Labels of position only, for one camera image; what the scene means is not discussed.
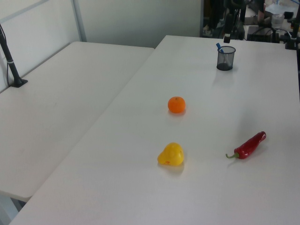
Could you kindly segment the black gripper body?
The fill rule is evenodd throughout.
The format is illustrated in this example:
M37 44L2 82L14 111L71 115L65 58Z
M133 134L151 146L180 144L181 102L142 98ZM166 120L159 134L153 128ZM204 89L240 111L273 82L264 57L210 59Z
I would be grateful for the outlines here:
M228 13L225 17L224 34L230 35L233 29L233 14Z

